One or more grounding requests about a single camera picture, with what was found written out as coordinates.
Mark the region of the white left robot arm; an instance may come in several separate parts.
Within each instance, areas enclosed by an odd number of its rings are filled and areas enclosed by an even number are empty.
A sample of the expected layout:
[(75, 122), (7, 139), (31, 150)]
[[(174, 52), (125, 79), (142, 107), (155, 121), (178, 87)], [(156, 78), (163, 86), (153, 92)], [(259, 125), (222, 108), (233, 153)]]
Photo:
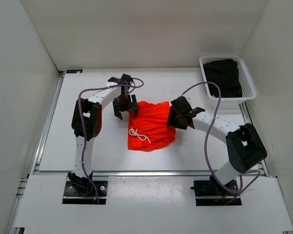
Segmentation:
[(75, 104), (71, 127), (76, 140), (75, 165), (68, 178), (73, 188), (81, 195), (89, 195), (97, 188), (92, 180), (92, 152), (95, 138), (102, 128), (102, 112), (112, 103), (114, 116), (123, 119), (122, 112), (133, 112), (137, 116), (139, 107), (136, 96), (130, 88), (144, 85), (141, 79), (123, 74), (120, 78), (111, 77), (102, 88), (82, 90)]

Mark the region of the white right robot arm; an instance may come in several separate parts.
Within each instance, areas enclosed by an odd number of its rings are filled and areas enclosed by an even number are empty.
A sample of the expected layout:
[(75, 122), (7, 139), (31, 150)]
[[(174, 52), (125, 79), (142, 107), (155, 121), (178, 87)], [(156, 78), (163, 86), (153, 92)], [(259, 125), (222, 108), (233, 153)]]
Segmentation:
[[(192, 108), (184, 96), (171, 102), (167, 125), (183, 130), (191, 127), (206, 133), (204, 154), (211, 172), (209, 188), (215, 195), (224, 191), (234, 195), (243, 192), (243, 182), (239, 190), (230, 189), (228, 184), (267, 157), (266, 148), (252, 124), (235, 125), (221, 120), (203, 108)], [(228, 151), (228, 162), (217, 171), (212, 169), (208, 158), (209, 136), (225, 143)]]

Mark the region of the orange shorts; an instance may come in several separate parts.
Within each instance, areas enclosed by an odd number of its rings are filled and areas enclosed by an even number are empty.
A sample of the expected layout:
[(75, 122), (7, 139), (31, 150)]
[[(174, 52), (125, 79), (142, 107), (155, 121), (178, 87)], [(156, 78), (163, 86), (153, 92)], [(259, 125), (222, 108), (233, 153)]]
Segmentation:
[(167, 126), (170, 104), (138, 102), (138, 113), (129, 112), (127, 147), (135, 151), (153, 151), (167, 147), (176, 137), (176, 130)]

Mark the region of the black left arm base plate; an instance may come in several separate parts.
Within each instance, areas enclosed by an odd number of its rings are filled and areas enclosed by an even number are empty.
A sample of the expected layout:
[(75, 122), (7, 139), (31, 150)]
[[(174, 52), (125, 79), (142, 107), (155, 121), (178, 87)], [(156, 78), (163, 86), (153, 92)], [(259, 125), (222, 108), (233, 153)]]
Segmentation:
[(62, 204), (105, 205), (108, 191), (108, 181), (94, 180), (93, 183), (96, 186), (98, 195), (96, 194), (92, 184), (89, 184), (85, 190), (80, 189), (77, 188), (77, 185), (74, 185), (68, 177), (66, 177)]

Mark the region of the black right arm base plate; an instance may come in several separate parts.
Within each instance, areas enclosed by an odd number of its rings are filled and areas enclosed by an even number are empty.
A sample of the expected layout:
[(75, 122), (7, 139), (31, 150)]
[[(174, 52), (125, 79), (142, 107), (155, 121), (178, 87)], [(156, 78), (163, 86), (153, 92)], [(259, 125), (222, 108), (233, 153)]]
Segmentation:
[(242, 205), (239, 196), (233, 199), (234, 194), (229, 194), (226, 190), (213, 184), (210, 180), (195, 180), (190, 189), (194, 191), (197, 207)]

